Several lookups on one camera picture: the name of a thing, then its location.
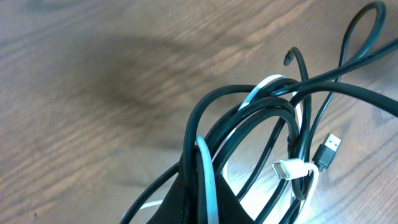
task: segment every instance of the brown wooden background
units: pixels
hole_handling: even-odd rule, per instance
[[[274,73],[299,79],[295,62],[282,64],[292,46],[310,77],[335,68],[346,27],[367,2],[1,0],[0,223],[117,223],[178,161],[188,116],[204,94]],[[398,37],[398,2],[386,4],[379,45]],[[351,54],[374,15],[359,23]],[[391,54],[343,81],[398,99],[397,59]],[[325,96],[313,96],[314,111]],[[244,97],[213,104],[200,133]],[[256,128],[231,158],[233,190],[248,178],[274,122]],[[286,132],[268,164],[287,157]],[[398,223],[398,119],[337,95],[312,153],[328,132],[343,143],[320,177],[308,222]],[[243,200],[250,215],[276,184],[266,166]],[[271,223],[285,212],[289,192]],[[154,211],[142,210],[134,221]]]

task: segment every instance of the wooden surface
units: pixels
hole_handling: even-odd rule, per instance
[[[345,29],[367,2],[0,1],[0,223],[117,223],[178,161],[188,116],[203,95],[274,73],[299,79],[296,63],[282,64],[292,46],[310,77],[335,68]],[[398,36],[398,3],[386,4],[379,45]],[[359,23],[351,54],[374,15]],[[397,59],[393,53],[343,80],[398,99]],[[314,111],[325,96],[313,96]],[[199,133],[243,98],[218,100]],[[248,178],[274,123],[256,128],[232,156],[233,190]],[[308,222],[398,223],[398,119],[337,95],[312,153],[328,132],[343,143],[321,174]],[[267,164],[287,157],[286,134]],[[243,200],[248,214],[259,213],[276,184],[266,165]],[[289,195],[268,221],[278,221]],[[134,222],[154,211],[140,211]]]

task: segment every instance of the tangled cable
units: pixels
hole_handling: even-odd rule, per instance
[[[365,13],[372,9],[375,9],[377,13],[373,28],[360,49],[347,60],[346,53],[349,38],[351,37],[354,27]],[[289,130],[289,137],[287,140],[287,153],[289,159],[298,158],[304,162],[309,162],[310,146],[315,131],[335,93],[341,93],[363,100],[387,111],[395,117],[398,117],[398,102],[395,100],[359,86],[340,82],[342,75],[367,65],[398,48],[398,39],[394,39],[381,48],[370,52],[371,47],[375,44],[377,38],[381,34],[385,21],[386,6],[383,2],[375,1],[363,7],[354,16],[345,32],[338,67],[313,78],[308,77],[307,68],[299,49],[292,47],[285,56],[284,65],[288,66],[294,58],[296,58],[302,79],[301,82],[291,78],[276,79],[264,88],[261,88],[257,94],[253,96],[250,103],[246,104],[242,108],[240,108],[242,103],[237,104],[213,125],[205,136],[204,142],[208,147],[211,158],[213,158],[217,198],[207,198],[205,193],[206,181],[204,167],[201,162],[203,161],[203,158],[198,150],[198,146],[195,145],[200,118],[206,108],[219,97],[233,93],[250,93],[255,86],[224,86],[213,90],[204,96],[198,102],[189,117],[187,128],[185,130],[183,153],[180,161],[155,180],[155,182],[139,196],[123,216],[121,223],[129,223],[136,212],[143,206],[145,201],[176,173],[178,173],[178,176],[172,188],[149,223],[159,222],[160,217],[163,218],[162,223],[207,223],[209,220],[207,214],[208,209],[206,207],[208,205],[206,205],[206,201],[217,199],[219,202],[218,218],[221,222],[231,223],[234,222],[234,220],[236,220],[236,223],[239,223],[241,220],[246,220],[251,223],[264,222],[268,214],[270,214],[271,210],[282,196],[283,191],[289,183],[288,180],[282,179],[279,182],[270,200],[266,203],[265,207],[261,210],[260,214],[254,221],[252,219],[248,219],[247,214],[244,211],[240,211],[242,208],[239,207],[239,205],[236,205],[234,201],[240,201],[252,187],[253,183],[259,176],[260,171],[264,167],[264,164],[266,163],[266,160],[268,159],[285,124],[287,124]],[[311,94],[320,91],[327,91],[330,93],[322,104],[311,126]],[[279,98],[279,96],[293,92],[296,92],[296,94],[290,101]],[[302,125],[299,128],[295,120],[294,108],[300,102],[303,103],[303,118]],[[231,189],[225,184],[224,179],[220,175],[223,167],[239,143],[252,131],[252,129],[266,119],[274,116],[279,117],[279,120],[276,122],[268,143],[260,156],[259,162],[243,188],[237,194],[236,198],[235,195],[233,195],[232,198],[231,194],[229,194]],[[235,131],[228,138],[228,135],[234,129]],[[318,164],[316,165],[318,166],[319,171],[322,171],[322,167]],[[280,223],[293,223],[296,220],[300,210],[300,203],[307,198],[308,189],[312,179],[313,175],[311,174],[304,178],[297,178],[291,181],[295,200],[282,217]],[[175,197],[173,195],[176,195],[174,192],[177,192],[177,189],[180,191],[181,196]],[[231,211],[232,207],[239,211],[233,213],[227,212],[228,210]],[[166,214],[165,209],[169,209],[169,215],[164,215]]]

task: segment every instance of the bundle of cables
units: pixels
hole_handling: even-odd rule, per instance
[[[349,38],[357,22],[370,10],[376,11],[376,21],[361,48],[348,60],[346,53]],[[213,90],[203,97],[193,109],[185,131],[183,153],[180,161],[151,184],[125,213],[120,223],[129,223],[140,208],[160,204],[148,223],[263,223],[274,208],[291,180],[294,199],[280,223],[302,223],[302,211],[308,206],[315,190],[319,172],[327,169],[333,160],[340,140],[329,134],[310,162],[310,146],[317,126],[335,93],[363,100],[398,117],[398,102],[359,86],[341,83],[341,76],[367,65],[398,48],[398,39],[371,52],[386,21],[386,6],[376,1],[363,7],[350,22],[343,38],[338,68],[308,77],[302,54],[292,47],[285,56],[284,65],[296,58],[301,82],[273,75],[258,86],[230,85]],[[311,94],[329,92],[317,113],[312,126]],[[197,135],[199,120],[207,106],[221,96],[249,93],[244,102],[225,113],[203,139]],[[293,93],[287,101],[279,96]],[[235,195],[223,175],[229,157],[239,143],[258,124],[270,117],[279,117],[274,130],[254,171],[243,188]],[[258,217],[253,220],[240,205],[240,200],[259,176],[272,148],[287,124],[287,154],[289,159],[273,164],[280,182]],[[163,201],[145,204],[146,200],[167,180],[177,174]]]

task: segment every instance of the tabletop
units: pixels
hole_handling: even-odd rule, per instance
[[[187,119],[209,91],[259,83],[282,73],[293,46],[310,77],[338,65],[341,41],[370,1],[25,0],[0,1],[0,223],[117,223],[139,194],[179,160]],[[378,46],[398,37],[398,3],[385,1]],[[349,55],[374,22],[356,27]],[[398,100],[398,53],[343,77]],[[215,101],[200,121],[205,135],[244,94]],[[313,114],[326,93],[313,95]],[[228,179],[237,192],[253,170],[276,119],[239,145]],[[337,94],[312,143],[343,140],[322,172],[309,223],[398,223],[398,119]],[[255,218],[287,157],[284,129],[241,202]],[[167,182],[152,197],[164,197]],[[286,211],[290,186],[267,221]],[[156,207],[141,210],[144,223]]]

